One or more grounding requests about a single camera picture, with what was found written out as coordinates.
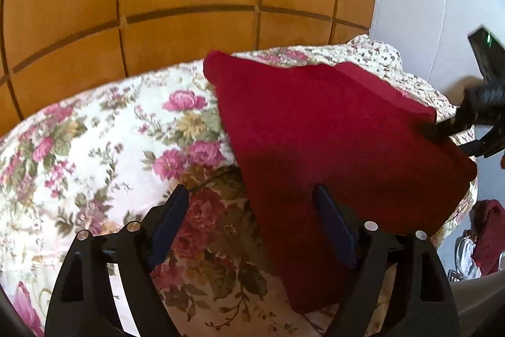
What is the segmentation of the dark red embroidered sweater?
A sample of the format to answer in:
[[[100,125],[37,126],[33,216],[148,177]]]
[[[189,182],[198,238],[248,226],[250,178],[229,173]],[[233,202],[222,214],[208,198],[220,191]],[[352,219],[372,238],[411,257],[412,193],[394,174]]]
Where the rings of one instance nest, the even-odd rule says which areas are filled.
[[[214,51],[204,74],[297,313],[342,301],[350,283],[313,204],[316,185],[389,233],[434,234],[476,178],[451,139],[425,136],[433,108],[355,64],[283,69]]]

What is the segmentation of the white cloth on floor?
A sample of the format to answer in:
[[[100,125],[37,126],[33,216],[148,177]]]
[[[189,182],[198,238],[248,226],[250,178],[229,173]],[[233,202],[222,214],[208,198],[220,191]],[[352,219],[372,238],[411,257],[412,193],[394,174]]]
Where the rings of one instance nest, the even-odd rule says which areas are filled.
[[[470,230],[456,239],[454,246],[454,268],[448,272],[449,281],[474,280],[482,276],[480,267],[472,258],[476,247],[476,238]]]

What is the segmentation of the dark red garment on floor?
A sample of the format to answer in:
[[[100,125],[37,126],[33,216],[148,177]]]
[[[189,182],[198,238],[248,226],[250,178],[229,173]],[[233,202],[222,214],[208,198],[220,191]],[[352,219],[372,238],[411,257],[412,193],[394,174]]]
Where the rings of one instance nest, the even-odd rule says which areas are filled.
[[[472,209],[476,245],[472,259],[483,276],[498,271],[504,252],[504,207],[497,200],[478,201]]]

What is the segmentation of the floral bed cover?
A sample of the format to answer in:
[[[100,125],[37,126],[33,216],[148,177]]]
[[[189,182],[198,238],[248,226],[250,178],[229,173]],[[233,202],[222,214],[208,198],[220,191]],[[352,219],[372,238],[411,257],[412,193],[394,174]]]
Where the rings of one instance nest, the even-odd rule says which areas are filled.
[[[299,315],[264,253],[203,63],[52,104],[1,139],[1,284],[36,335],[80,230],[119,231],[178,184],[192,195],[153,273],[185,336],[320,336],[335,307]]]

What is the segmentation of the small-print floral pillow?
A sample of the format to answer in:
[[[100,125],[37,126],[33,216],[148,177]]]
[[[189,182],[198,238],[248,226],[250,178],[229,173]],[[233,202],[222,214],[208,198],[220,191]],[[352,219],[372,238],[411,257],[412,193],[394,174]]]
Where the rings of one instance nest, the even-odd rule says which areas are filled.
[[[394,46],[362,34],[346,44],[286,46],[262,51],[237,52],[236,57],[279,68],[353,63],[397,89],[404,97],[433,108],[438,121],[456,113],[456,106],[426,80],[403,70],[400,52]]]

